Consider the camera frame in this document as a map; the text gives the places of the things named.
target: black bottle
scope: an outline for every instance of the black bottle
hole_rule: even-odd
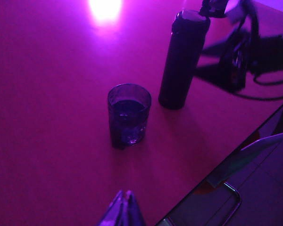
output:
[[[196,11],[184,10],[177,14],[158,97],[165,108],[184,106],[209,25],[210,19]]]

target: pink table surface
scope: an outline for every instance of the pink table surface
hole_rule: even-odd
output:
[[[283,103],[194,78],[186,106],[164,109],[172,20],[183,2],[199,10],[201,1],[106,0],[105,17],[96,7],[105,1],[93,1],[0,0],[0,226],[92,226],[120,189],[135,192],[153,225]],[[258,9],[263,36],[283,33],[283,13]],[[231,29],[213,19],[205,45]],[[245,94],[283,94],[283,85],[251,79]],[[107,94],[127,82],[145,87],[152,107],[146,138],[120,151],[110,143]]]

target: glass rim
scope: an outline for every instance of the glass rim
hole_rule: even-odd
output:
[[[140,85],[137,85],[137,84],[135,84],[135,83],[122,83],[122,84],[118,84],[118,85],[116,85],[115,87],[113,87],[113,88],[109,91],[109,93],[108,93],[108,98],[107,98],[107,100],[108,100],[108,105],[109,105],[109,106],[112,106],[112,104],[111,104],[110,101],[109,101],[109,96],[110,96],[111,92],[112,92],[115,88],[117,88],[117,87],[119,87],[119,86],[123,86],[123,85],[135,85],[135,86],[137,86],[137,87],[139,87],[139,88],[142,88],[144,91],[146,91],[147,95],[149,96],[150,103],[147,105],[147,107],[145,107],[144,109],[142,109],[142,110],[140,110],[140,111],[138,111],[138,112],[146,111],[146,110],[148,110],[148,109],[151,107],[151,105],[152,105],[152,98],[151,98],[150,92],[147,91],[144,87],[142,87],[142,86],[140,86]]]

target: cable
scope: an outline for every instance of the cable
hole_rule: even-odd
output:
[[[255,76],[253,78],[253,81],[260,86],[276,86],[276,85],[283,84],[283,80],[271,81],[271,82],[262,82],[262,81],[258,81],[258,77],[259,76]]]
[[[241,97],[247,100],[258,100],[258,101],[277,101],[277,100],[283,100],[283,96],[279,97],[252,97],[252,96],[247,96],[244,94],[239,94],[239,93],[231,93],[236,97]]]

